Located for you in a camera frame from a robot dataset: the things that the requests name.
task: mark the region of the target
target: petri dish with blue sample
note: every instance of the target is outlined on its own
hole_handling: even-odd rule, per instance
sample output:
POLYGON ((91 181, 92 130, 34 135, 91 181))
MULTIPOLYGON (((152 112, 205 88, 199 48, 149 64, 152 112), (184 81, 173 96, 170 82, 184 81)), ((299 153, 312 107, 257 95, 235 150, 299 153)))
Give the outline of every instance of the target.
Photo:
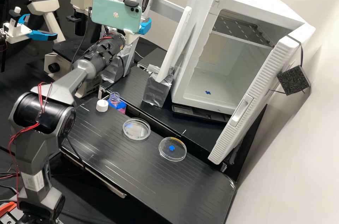
POLYGON ((179 162, 185 159, 187 149, 185 144, 174 137, 167 137, 161 140, 159 152, 162 157, 169 161, 179 162))
POLYGON ((123 124, 123 131, 128 138, 137 141, 144 140, 151 134, 149 124, 139 118, 128 119, 123 124))

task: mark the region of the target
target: black foam pad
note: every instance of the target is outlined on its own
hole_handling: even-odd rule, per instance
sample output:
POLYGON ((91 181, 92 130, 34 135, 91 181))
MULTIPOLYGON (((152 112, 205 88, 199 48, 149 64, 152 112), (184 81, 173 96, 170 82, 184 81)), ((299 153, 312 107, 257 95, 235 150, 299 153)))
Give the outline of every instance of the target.
POLYGON ((277 78, 286 95, 300 92, 311 86, 300 65, 279 73, 277 78))

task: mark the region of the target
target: label sticker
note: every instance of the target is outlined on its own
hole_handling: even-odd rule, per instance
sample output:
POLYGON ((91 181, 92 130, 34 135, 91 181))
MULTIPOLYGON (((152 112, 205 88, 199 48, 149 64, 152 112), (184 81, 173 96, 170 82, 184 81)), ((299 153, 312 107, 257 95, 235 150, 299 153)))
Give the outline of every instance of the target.
POLYGON ((24 181, 25 188, 27 189, 38 192, 44 186, 42 171, 38 172, 35 175, 29 175, 21 172, 21 177, 24 181))

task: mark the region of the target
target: microscope focus knob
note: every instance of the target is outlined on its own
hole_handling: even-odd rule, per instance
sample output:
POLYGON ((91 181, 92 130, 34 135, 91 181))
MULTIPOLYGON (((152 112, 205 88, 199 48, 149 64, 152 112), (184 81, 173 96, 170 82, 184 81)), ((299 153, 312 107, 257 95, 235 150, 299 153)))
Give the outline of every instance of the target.
POLYGON ((60 71, 60 65, 59 65, 58 63, 51 63, 51 64, 48 66, 48 70, 49 70, 51 73, 58 72, 58 71, 60 71))

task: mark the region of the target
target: door handle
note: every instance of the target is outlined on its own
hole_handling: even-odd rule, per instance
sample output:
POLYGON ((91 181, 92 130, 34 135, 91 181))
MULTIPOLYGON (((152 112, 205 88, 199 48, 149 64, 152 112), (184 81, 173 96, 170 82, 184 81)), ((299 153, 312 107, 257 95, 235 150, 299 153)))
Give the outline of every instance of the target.
POLYGON ((236 127, 252 101, 253 97, 245 95, 245 97, 241 100, 240 104, 238 105, 237 109, 234 111, 228 123, 233 127, 236 127))

